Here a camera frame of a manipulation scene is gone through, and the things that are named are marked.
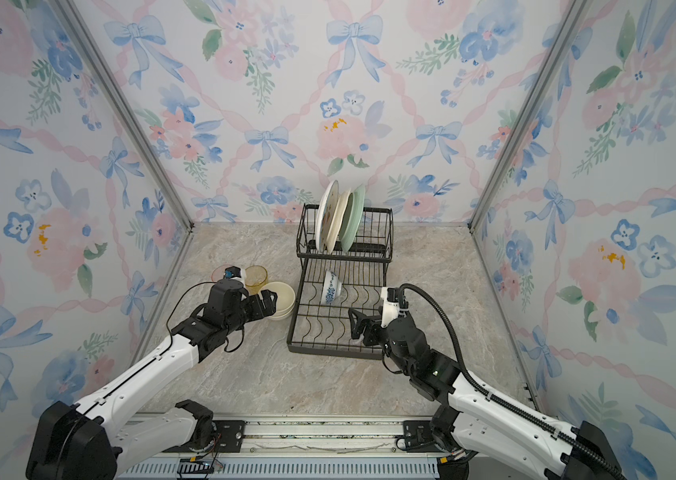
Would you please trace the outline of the cream ribbed bowl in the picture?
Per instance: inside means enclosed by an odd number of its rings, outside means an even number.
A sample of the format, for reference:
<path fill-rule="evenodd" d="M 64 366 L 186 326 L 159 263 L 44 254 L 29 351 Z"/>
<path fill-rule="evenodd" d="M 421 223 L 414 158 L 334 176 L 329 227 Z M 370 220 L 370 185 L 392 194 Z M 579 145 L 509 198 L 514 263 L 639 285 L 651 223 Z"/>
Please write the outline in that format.
<path fill-rule="evenodd" d="M 268 320 L 272 320 L 272 321 L 285 320 L 292 314 L 293 310 L 294 310 L 294 308 L 291 307 L 287 310 L 283 310 L 282 312 L 276 312 L 274 315 L 269 316 Z"/>
<path fill-rule="evenodd" d="M 295 291 L 294 289 L 287 283 L 281 282 L 281 281 L 274 281 L 274 282 L 269 282 L 267 283 L 263 289 L 269 289 L 271 291 L 274 291 L 278 294 L 278 302 L 277 302 L 277 311 L 276 312 L 282 312 L 283 310 L 287 310 L 291 307 L 294 308 L 295 305 Z"/>

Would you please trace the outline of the yellow glass cup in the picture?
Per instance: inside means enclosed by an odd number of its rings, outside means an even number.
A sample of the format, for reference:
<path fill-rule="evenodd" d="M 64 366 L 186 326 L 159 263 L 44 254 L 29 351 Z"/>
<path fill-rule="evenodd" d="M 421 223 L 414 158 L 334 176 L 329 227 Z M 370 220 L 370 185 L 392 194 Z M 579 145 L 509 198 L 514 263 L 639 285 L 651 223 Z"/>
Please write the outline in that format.
<path fill-rule="evenodd" d="M 251 295 L 259 293 L 268 283 L 268 270 L 261 265 L 252 265 L 245 269 L 245 286 Z"/>

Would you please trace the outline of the blue floral bowl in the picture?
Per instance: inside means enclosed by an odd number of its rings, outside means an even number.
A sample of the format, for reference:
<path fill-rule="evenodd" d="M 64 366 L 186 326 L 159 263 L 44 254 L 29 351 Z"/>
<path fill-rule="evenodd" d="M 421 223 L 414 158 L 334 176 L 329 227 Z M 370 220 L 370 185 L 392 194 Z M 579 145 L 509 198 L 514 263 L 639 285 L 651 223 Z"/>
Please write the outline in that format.
<path fill-rule="evenodd" d="M 343 283 L 333 271 L 326 271 L 321 295 L 321 304 L 327 306 L 337 305 L 342 295 Z"/>

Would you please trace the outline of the white plate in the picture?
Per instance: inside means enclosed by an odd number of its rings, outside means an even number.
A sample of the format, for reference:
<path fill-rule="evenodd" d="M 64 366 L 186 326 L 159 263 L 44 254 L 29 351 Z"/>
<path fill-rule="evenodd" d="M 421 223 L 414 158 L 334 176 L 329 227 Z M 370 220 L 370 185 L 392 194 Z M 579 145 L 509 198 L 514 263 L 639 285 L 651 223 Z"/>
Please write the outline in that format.
<path fill-rule="evenodd" d="M 315 225 L 315 242 L 318 251 L 326 249 L 325 242 L 333 221 L 339 193 L 339 182 L 333 180 L 327 187 L 320 201 Z"/>

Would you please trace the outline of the pink glass cup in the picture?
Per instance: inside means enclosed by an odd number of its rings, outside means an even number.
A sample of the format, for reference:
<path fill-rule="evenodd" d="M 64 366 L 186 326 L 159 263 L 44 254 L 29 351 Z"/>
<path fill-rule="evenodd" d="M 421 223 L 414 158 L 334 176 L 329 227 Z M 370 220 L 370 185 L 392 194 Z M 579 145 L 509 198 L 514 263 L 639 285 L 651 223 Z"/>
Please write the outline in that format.
<path fill-rule="evenodd" d="M 218 282 L 222 280 L 225 276 L 227 268 L 228 266 L 226 264 L 217 267 L 211 274 L 211 280 L 213 282 Z"/>

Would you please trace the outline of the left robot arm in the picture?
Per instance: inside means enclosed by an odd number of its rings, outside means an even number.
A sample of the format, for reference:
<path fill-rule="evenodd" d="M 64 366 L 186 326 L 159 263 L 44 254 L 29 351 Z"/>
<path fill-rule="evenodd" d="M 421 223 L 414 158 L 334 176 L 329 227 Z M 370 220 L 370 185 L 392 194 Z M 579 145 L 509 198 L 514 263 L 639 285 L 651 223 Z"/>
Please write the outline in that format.
<path fill-rule="evenodd" d="M 40 416 L 26 476 L 29 479 L 114 479 L 167 449 L 204 452 L 218 441 L 213 412 L 178 402 L 147 421 L 132 417 L 182 373 L 225 348 L 230 334 L 273 316 L 278 295 L 251 294 L 243 280 L 215 283 L 208 300 L 145 358 L 113 381 L 68 405 L 57 401 Z"/>

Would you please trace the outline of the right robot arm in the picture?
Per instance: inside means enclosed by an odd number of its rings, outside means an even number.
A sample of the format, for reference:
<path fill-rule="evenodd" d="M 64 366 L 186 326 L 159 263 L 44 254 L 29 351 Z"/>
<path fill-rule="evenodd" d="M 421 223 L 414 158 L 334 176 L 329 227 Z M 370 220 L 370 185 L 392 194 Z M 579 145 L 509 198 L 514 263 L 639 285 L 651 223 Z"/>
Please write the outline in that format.
<path fill-rule="evenodd" d="M 381 347 L 426 399 L 438 403 L 430 429 L 448 460 L 476 452 L 532 479 L 622 479 L 625 473 L 604 432 L 575 426 L 503 397 L 453 358 L 432 348 L 409 315 L 384 324 L 349 312 L 351 336 Z"/>

